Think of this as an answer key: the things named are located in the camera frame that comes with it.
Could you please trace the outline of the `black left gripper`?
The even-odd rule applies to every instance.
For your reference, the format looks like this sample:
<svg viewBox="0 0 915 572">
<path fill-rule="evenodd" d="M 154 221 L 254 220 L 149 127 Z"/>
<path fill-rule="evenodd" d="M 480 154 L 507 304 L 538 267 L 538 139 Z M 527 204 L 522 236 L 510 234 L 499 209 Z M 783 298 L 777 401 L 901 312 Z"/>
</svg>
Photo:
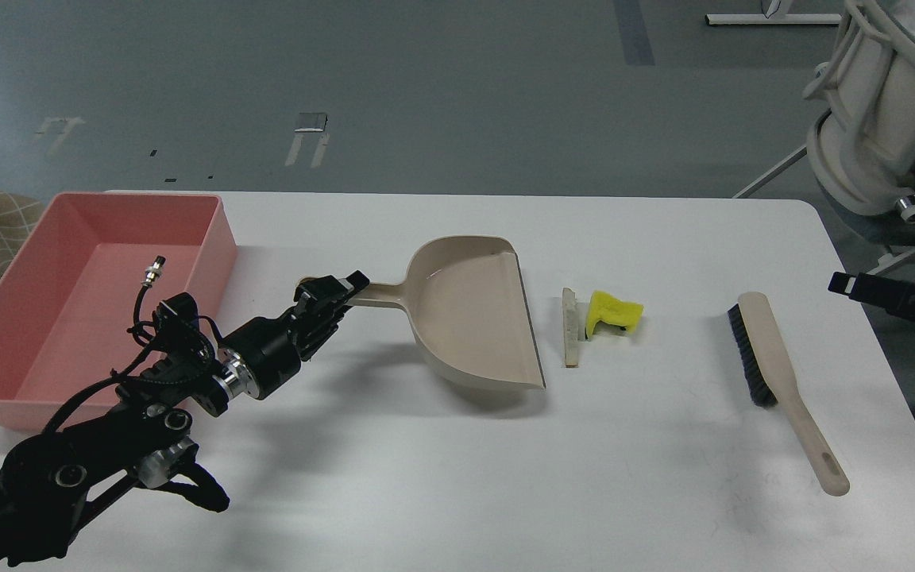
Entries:
<svg viewBox="0 0 915 572">
<path fill-rule="evenodd" d="M 351 299 L 370 285 L 361 271 L 344 278 L 305 276 L 295 286 L 292 318 L 257 316 L 218 341 L 215 380 L 228 398 L 265 400 L 300 372 L 338 330 Z"/>
</svg>

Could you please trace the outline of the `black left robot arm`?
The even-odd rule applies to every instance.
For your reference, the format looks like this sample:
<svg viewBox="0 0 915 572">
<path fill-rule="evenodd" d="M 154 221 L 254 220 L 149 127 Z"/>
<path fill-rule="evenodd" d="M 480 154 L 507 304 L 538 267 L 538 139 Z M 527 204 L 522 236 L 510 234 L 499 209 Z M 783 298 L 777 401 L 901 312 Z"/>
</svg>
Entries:
<svg viewBox="0 0 915 572">
<path fill-rule="evenodd" d="M 302 279 L 280 316 L 257 316 L 229 334 L 183 292 L 141 309 L 166 258 L 145 269 L 129 333 L 141 348 L 112 372 L 66 400 L 0 468 L 0 561 L 64 558 L 73 540 L 135 489 L 181 496 L 211 512 L 230 506 L 199 464 L 196 402 L 213 417 L 232 399 L 265 400 L 300 372 L 338 330 L 353 297 L 370 284 L 363 272 Z"/>
</svg>

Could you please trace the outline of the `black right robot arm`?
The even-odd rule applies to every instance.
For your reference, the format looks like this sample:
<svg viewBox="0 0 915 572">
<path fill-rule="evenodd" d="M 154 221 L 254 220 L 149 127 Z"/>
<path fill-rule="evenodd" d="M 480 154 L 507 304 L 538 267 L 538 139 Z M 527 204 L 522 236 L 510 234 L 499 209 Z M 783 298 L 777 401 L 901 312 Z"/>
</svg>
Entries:
<svg viewBox="0 0 915 572">
<path fill-rule="evenodd" d="M 829 279 L 828 290 L 915 323 L 915 283 L 864 272 L 856 275 L 835 272 Z"/>
</svg>

